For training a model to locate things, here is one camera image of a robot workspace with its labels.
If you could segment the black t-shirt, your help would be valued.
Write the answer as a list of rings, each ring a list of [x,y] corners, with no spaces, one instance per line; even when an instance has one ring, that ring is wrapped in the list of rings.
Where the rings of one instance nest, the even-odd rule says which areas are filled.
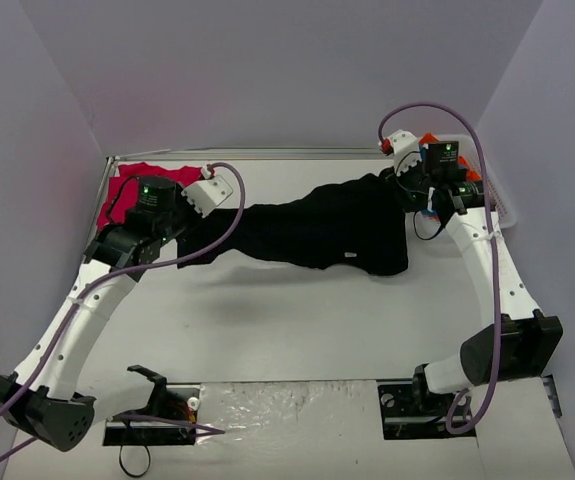
[[[405,213],[394,187],[374,174],[318,186],[288,203],[249,206],[222,244],[187,264],[210,264],[231,250],[309,269],[347,265],[380,277],[409,266]]]

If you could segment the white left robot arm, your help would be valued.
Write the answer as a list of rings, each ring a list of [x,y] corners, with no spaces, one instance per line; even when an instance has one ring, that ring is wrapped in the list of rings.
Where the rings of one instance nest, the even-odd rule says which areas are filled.
[[[138,178],[134,205],[90,242],[38,344],[11,374],[0,374],[8,424],[61,452],[83,439],[99,408],[96,397],[77,392],[77,383],[108,320],[161,249],[186,237],[232,193],[220,175],[201,175],[187,186],[162,176]]]

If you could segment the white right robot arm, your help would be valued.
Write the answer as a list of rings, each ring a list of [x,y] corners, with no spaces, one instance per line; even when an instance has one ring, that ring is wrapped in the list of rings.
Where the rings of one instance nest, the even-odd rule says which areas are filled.
[[[539,377],[563,327],[528,292],[511,258],[481,174],[459,160],[459,144],[402,137],[387,140],[393,156],[387,179],[405,211],[428,213],[453,240],[473,282],[481,329],[452,357],[414,371],[410,398],[424,413],[445,411],[461,390],[499,381]]]

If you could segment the orange t-shirt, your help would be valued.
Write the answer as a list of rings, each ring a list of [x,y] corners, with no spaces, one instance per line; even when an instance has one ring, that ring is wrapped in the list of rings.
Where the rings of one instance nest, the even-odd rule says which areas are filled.
[[[418,142],[423,173],[432,181],[481,180],[481,175],[462,155],[460,142],[455,138],[439,138],[426,133]]]

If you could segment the white plastic basket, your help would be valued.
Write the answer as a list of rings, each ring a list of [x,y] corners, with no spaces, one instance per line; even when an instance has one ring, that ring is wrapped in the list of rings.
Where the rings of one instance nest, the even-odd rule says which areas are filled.
[[[473,139],[467,134],[442,134],[435,136],[431,133],[426,133],[419,138],[419,143],[424,145],[426,143],[433,143],[438,141],[457,142],[458,143],[458,164],[461,169],[466,169],[466,179],[470,182],[480,181],[480,166],[477,150]],[[496,212],[499,215],[500,227],[505,230],[516,225],[517,215],[514,207],[511,205],[509,198],[499,184],[498,179],[492,168],[487,165],[487,180],[489,192],[495,205]]]

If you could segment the red folded t-shirt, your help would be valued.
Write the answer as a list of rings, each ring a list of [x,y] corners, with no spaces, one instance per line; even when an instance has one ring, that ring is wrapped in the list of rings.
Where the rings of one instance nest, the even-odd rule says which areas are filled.
[[[126,211],[136,205],[137,177],[143,176],[161,176],[187,186],[201,178],[201,168],[184,166],[166,169],[145,162],[119,166],[118,175],[109,179],[107,198],[96,220],[97,230],[109,223],[124,221]]]

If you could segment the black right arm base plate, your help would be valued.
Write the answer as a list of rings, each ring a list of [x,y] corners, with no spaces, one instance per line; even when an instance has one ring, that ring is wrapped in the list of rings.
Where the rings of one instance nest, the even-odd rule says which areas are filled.
[[[446,416],[454,395],[438,395],[422,406],[412,381],[377,382],[383,438],[386,441],[457,438],[446,428]]]

